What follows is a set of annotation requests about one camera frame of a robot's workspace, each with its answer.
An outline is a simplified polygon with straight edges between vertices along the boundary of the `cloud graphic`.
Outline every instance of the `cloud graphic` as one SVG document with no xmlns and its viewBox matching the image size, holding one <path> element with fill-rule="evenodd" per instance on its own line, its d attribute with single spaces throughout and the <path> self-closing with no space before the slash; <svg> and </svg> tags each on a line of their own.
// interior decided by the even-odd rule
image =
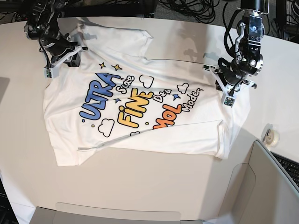
<svg viewBox="0 0 299 224">
<path fill-rule="evenodd" d="M 137 135 L 137 134 L 140 134 L 140 132 L 132 132 L 132 133 L 130 134 L 130 136 L 134 136 L 134 135 Z"/>
<path fill-rule="evenodd" d="M 114 120 L 112 119 L 103 119 L 102 124 L 99 125 L 98 130 L 101 132 L 106 138 L 108 138 L 112 132 L 114 126 Z"/>
<path fill-rule="evenodd" d="M 149 89 L 154 82 L 154 78 L 152 76 L 140 75 L 139 81 L 143 84 L 144 88 Z"/>
<path fill-rule="evenodd" d="M 177 85 L 177 88 L 178 88 L 178 91 L 182 94 L 185 94 L 187 89 L 189 87 L 189 84 L 188 83 L 184 83 L 182 85 Z"/>
</svg>

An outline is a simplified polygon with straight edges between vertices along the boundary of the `keyboard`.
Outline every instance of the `keyboard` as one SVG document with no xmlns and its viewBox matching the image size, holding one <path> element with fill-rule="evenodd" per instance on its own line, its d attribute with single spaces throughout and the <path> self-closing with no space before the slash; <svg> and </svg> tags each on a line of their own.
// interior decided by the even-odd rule
<svg viewBox="0 0 299 224">
<path fill-rule="evenodd" d="M 299 163 L 289 160 L 276 153 L 271 153 L 277 159 L 280 165 L 286 170 L 286 172 L 290 175 L 295 184 L 297 184 L 297 186 L 299 187 Z"/>
<path fill-rule="evenodd" d="M 18 224 L 14 211 L 5 193 L 4 187 L 0 180 L 0 224 Z"/>
</svg>

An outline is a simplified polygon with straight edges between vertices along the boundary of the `graphic print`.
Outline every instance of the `graphic print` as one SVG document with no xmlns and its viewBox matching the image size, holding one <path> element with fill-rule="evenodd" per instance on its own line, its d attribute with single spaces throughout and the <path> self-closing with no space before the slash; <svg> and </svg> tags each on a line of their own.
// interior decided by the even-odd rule
<svg viewBox="0 0 299 224">
<path fill-rule="evenodd" d="M 127 76 L 127 78 L 121 78 L 123 81 L 122 85 L 118 85 L 116 87 L 116 91 L 120 92 L 121 94 L 126 94 L 127 93 L 127 88 L 129 88 L 132 84 L 132 82 L 135 80 L 134 76 Z"/>
<path fill-rule="evenodd" d="M 131 97 L 128 99 L 131 100 L 131 102 L 127 102 L 124 106 L 119 107 L 119 113 L 118 113 L 118 119 L 117 122 L 121 125 L 138 128 L 139 124 L 132 121 L 132 116 L 142 118 L 143 113 L 146 112 L 146 108 L 143 106 L 146 106 L 150 103 L 148 99 L 151 99 L 154 95 L 153 92 L 149 92 L 146 94 L 145 92 L 140 92 L 138 95 L 138 89 L 133 88 L 131 91 Z"/>
<path fill-rule="evenodd" d="M 173 101 L 175 101 L 177 98 L 181 99 L 181 97 L 178 94 L 173 94 Z"/>
<path fill-rule="evenodd" d="M 179 104 L 177 108 L 164 104 L 163 108 L 165 109 L 165 111 L 162 113 L 163 119 L 157 118 L 156 122 L 159 125 L 153 126 L 153 129 L 168 127 L 167 125 L 174 125 L 174 120 L 177 118 L 177 114 L 182 112 L 181 104 Z"/>
<path fill-rule="evenodd" d="M 189 97 L 189 100 L 187 103 L 183 104 L 182 111 L 189 112 L 190 109 L 193 108 L 193 106 L 195 105 L 195 102 L 197 100 L 197 97 L 199 96 L 200 91 L 203 91 L 203 90 L 201 88 L 198 88 L 196 91 L 192 91 L 191 94 L 187 94 L 187 96 Z"/>
<path fill-rule="evenodd" d="M 149 89 L 153 85 L 154 78 L 152 76 L 140 75 L 139 81 L 143 84 L 144 88 Z"/>
<path fill-rule="evenodd" d="M 120 76 L 111 75 L 109 73 L 95 73 L 99 79 L 101 79 L 106 86 L 103 87 L 98 80 L 93 80 L 89 84 L 89 89 L 87 91 L 87 96 L 85 98 L 86 104 L 82 105 L 82 108 L 87 110 L 80 111 L 80 116 L 89 120 L 98 120 L 101 117 L 100 110 L 104 110 L 106 107 L 105 97 L 112 97 L 113 93 L 111 90 L 116 84 L 112 81 L 112 78 L 120 79 Z"/>
<path fill-rule="evenodd" d="M 101 66 L 101 69 L 106 67 L 104 63 L 99 65 Z M 122 70 L 118 64 L 112 67 L 115 69 L 115 71 Z M 194 107 L 200 92 L 203 91 L 200 88 L 195 91 L 190 90 L 188 83 L 180 82 L 175 83 L 171 89 L 160 89 L 161 91 L 156 91 L 154 95 L 154 93 L 150 90 L 142 91 L 144 88 L 149 89 L 153 86 L 155 80 L 154 77 L 147 75 L 126 75 L 121 77 L 109 73 L 95 73 L 95 75 L 95 79 L 89 83 L 85 103 L 82 105 L 83 110 L 80 111 L 79 114 L 82 117 L 83 123 L 86 123 L 88 120 L 99 120 L 92 123 L 87 122 L 88 127 L 95 128 L 94 130 L 96 133 L 98 133 L 98 129 L 98 131 L 102 133 L 105 138 L 111 137 L 111 139 L 114 138 L 114 135 L 117 132 L 114 131 L 112 134 L 115 124 L 116 130 L 119 130 L 119 125 L 133 128 L 131 130 L 129 129 L 127 133 L 124 133 L 126 136 L 128 136 L 128 133 L 130 133 L 130 136 L 140 134 L 145 129 L 151 129 L 151 127 L 152 129 L 158 129 L 174 126 L 175 122 L 178 122 L 176 118 L 179 116 L 179 114 L 182 112 L 189 112 Z M 154 111 L 150 111 L 150 114 L 144 116 L 147 110 L 151 108 L 150 103 L 153 103 L 153 101 L 150 101 L 150 99 L 162 103 L 161 105 L 154 103 L 154 107 L 162 106 L 162 111 L 159 112 L 160 115 L 152 117 L 157 111 L 155 110 L 156 108 L 154 108 Z M 174 101 L 177 99 L 181 100 L 178 100 L 179 102 L 173 106 L 169 105 L 174 104 Z M 106 103 L 108 100 L 113 100 L 115 103 L 110 101 L 108 108 L 106 108 Z M 103 115 L 109 114 L 109 119 L 101 117 L 101 113 Z"/>
<path fill-rule="evenodd" d="M 182 94 L 185 94 L 187 89 L 189 87 L 189 84 L 188 83 L 184 83 L 182 85 L 177 85 L 177 88 L 178 88 L 178 91 Z"/>
<path fill-rule="evenodd" d="M 115 68 L 115 71 L 122 70 L 122 68 L 118 64 L 116 64 L 115 66 L 113 66 L 113 65 L 111 65 L 111 66 Z"/>
<path fill-rule="evenodd" d="M 106 66 L 104 65 L 104 63 L 99 64 L 99 65 L 101 66 L 101 69 L 106 67 Z"/>
<path fill-rule="evenodd" d="M 130 134 L 130 136 L 132 137 L 132 136 L 137 135 L 137 134 L 140 134 L 140 132 L 132 132 L 132 133 Z"/>
<path fill-rule="evenodd" d="M 159 102 L 159 103 L 162 103 L 163 102 L 163 98 L 166 96 L 166 95 L 169 95 L 171 94 L 171 90 L 164 90 L 164 91 L 161 91 L 159 92 L 158 95 L 154 95 L 153 97 L 153 100 Z"/>
<path fill-rule="evenodd" d="M 98 130 L 101 132 L 106 138 L 108 138 L 112 132 L 114 126 L 114 120 L 112 119 L 103 119 L 102 124 L 99 125 Z"/>
</svg>

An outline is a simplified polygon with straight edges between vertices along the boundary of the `white table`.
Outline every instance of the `white table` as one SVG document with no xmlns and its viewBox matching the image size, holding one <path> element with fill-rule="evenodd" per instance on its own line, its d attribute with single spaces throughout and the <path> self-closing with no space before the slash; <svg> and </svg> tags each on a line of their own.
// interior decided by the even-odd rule
<svg viewBox="0 0 299 224">
<path fill-rule="evenodd" d="M 103 26 L 147 30 L 154 37 L 146 53 L 148 59 L 215 65 L 219 57 L 231 60 L 222 43 L 223 27 L 142 18 L 88 20 Z M 62 32 L 73 30 L 78 21 L 61 19 Z M 34 207 L 55 209 L 57 202 L 119 210 L 179 211 L 181 220 L 215 218 L 233 168 L 248 162 L 251 144 L 260 138 L 267 123 L 275 124 L 281 132 L 280 145 L 274 151 L 299 161 L 299 45 L 265 37 L 264 68 L 254 78 L 258 88 L 250 90 L 251 112 L 228 160 L 107 148 L 81 166 L 57 167 L 43 120 L 45 62 L 38 42 L 26 39 L 24 24 L 0 25 L 0 96 L 5 92 L 0 102 L 0 171 L 20 223 L 28 223 Z M 236 32 L 231 33 L 235 39 Z"/>
</svg>

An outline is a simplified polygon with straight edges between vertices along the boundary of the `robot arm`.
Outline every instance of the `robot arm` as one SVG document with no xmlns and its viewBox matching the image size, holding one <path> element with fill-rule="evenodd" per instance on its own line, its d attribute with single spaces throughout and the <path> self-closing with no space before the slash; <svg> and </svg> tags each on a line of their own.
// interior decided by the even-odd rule
<svg viewBox="0 0 299 224">
<path fill-rule="evenodd" d="M 256 76 L 263 67 L 261 51 L 261 39 L 264 36 L 262 14 L 268 13 L 268 0 L 241 0 L 238 8 L 224 34 L 224 46 L 227 53 L 233 58 L 228 62 L 224 58 L 218 60 L 218 70 L 210 69 L 216 74 L 216 88 L 224 92 L 222 103 L 233 106 L 236 94 L 241 85 L 250 85 L 256 88 L 256 84 L 247 80 Z M 242 19 L 237 24 L 238 38 L 234 45 L 228 46 L 228 36 L 236 16 L 243 12 Z"/>
<path fill-rule="evenodd" d="M 67 5 L 69 0 L 24 0 L 18 14 L 27 23 L 24 27 L 27 38 L 38 40 L 40 51 L 47 61 L 44 73 L 46 77 L 58 76 L 58 66 L 61 63 L 69 67 L 80 65 L 80 51 L 87 48 L 81 47 L 77 42 L 70 42 L 68 34 L 62 35 L 59 31 L 57 19 L 60 10 Z"/>
</svg>

